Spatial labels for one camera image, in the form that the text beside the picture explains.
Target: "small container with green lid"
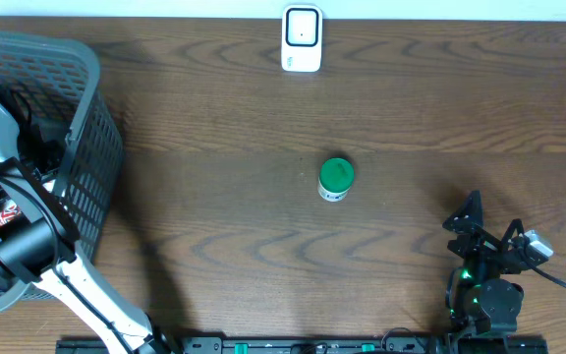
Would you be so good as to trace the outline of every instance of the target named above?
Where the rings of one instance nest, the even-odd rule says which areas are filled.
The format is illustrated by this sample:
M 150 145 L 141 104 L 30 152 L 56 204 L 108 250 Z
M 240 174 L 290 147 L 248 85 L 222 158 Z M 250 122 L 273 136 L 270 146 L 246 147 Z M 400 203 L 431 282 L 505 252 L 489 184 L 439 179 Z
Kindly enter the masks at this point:
M 330 158 L 324 162 L 318 177 L 318 193 L 326 201 L 340 202 L 353 185 L 353 165 L 344 158 Z

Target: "white wall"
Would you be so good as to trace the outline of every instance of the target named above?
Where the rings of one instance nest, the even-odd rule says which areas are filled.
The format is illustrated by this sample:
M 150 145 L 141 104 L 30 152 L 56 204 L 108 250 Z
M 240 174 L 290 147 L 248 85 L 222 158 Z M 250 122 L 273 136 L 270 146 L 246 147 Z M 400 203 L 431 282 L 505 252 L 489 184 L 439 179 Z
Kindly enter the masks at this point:
M 277 19 L 285 0 L 0 0 L 0 15 Z M 326 19 L 566 21 L 566 0 L 314 0 Z

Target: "white rectangular device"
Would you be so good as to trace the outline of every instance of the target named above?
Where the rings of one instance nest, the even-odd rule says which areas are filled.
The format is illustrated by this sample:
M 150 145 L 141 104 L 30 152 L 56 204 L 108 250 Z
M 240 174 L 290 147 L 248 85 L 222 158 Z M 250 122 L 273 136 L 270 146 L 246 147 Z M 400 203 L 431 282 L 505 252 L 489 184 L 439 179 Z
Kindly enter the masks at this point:
M 312 5 L 291 5 L 283 12 L 281 66 L 314 72 L 322 60 L 322 12 Z

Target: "wood grain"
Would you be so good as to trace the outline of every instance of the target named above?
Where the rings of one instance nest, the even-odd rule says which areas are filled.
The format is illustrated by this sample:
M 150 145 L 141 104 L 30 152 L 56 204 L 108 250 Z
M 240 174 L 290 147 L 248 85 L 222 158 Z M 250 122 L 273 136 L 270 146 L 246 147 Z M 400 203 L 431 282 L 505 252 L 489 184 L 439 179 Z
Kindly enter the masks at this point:
M 280 23 L 0 18 L 102 64 L 127 157 L 97 267 L 162 325 L 227 335 L 442 330 L 460 262 L 440 223 L 481 189 L 486 227 L 550 238 L 566 280 L 566 24 L 328 21 L 320 72 L 284 73 Z M 334 153 L 357 180 L 316 192 Z M 566 290 L 532 273 L 521 333 L 566 353 Z M 0 316 L 0 352 L 92 336 L 56 302 Z

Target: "plastic basket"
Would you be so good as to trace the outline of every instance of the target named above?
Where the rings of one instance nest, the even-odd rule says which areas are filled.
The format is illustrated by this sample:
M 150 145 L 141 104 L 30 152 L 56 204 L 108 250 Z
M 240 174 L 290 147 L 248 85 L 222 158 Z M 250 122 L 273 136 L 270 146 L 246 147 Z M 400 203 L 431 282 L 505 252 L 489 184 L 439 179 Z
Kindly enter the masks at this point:
M 0 84 L 25 97 L 43 136 L 65 147 L 52 194 L 78 225 L 90 259 L 123 159 L 98 81 L 97 57 L 84 44 L 0 31 Z M 22 299 L 46 298 L 31 288 Z

